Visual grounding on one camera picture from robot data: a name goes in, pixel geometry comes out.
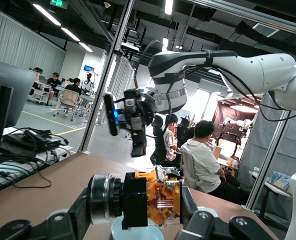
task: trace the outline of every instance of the black chair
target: black chair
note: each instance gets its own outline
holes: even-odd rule
[[[181,122],[178,124],[178,127],[177,127],[178,147],[181,147],[188,140],[187,135],[188,135],[189,124],[190,124],[189,119],[185,117],[181,117]]]
[[[176,160],[174,161],[165,161],[166,159],[166,147],[164,145],[163,140],[163,119],[159,115],[156,115],[154,121],[151,123],[153,127],[153,135],[155,137],[160,136],[159,138],[155,139],[155,151],[150,157],[150,160],[153,165],[162,165],[163,167],[180,167],[180,161],[177,160],[179,156],[177,156]]]

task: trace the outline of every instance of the orange component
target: orange component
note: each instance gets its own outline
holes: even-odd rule
[[[180,215],[180,181],[165,174],[158,179],[156,168],[152,172],[137,171],[135,178],[147,179],[147,213],[157,225],[165,226],[167,220]]]

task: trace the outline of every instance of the white bowl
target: white bowl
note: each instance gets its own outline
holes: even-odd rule
[[[111,233],[114,240],[164,240],[162,232],[155,225],[122,230],[122,220],[123,216],[118,217],[112,223]],[[154,224],[154,222],[148,219],[148,224]]]

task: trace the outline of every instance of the white chair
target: white chair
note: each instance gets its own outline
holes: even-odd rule
[[[193,164],[193,156],[184,149],[184,147],[180,148],[181,151],[181,164],[180,168],[183,169],[184,174],[184,185],[196,189],[200,192],[205,193],[202,183],[203,180],[199,179],[194,173],[194,164]]]
[[[54,113],[53,116],[55,117],[56,114],[59,114],[61,106],[64,106],[66,108],[72,109],[73,115],[71,121],[73,121],[74,115],[77,112],[78,99],[78,92],[64,89],[61,98],[58,99],[58,101],[60,101],[59,108],[56,109],[56,113]]]

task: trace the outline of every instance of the exit sign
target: exit sign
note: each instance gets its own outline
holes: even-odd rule
[[[68,8],[68,3],[66,1],[63,1],[63,0],[51,0],[50,5],[53,5],[53,6],[56,6],[56,7],[59,7],[59,8],[63,8],[63,9]]]

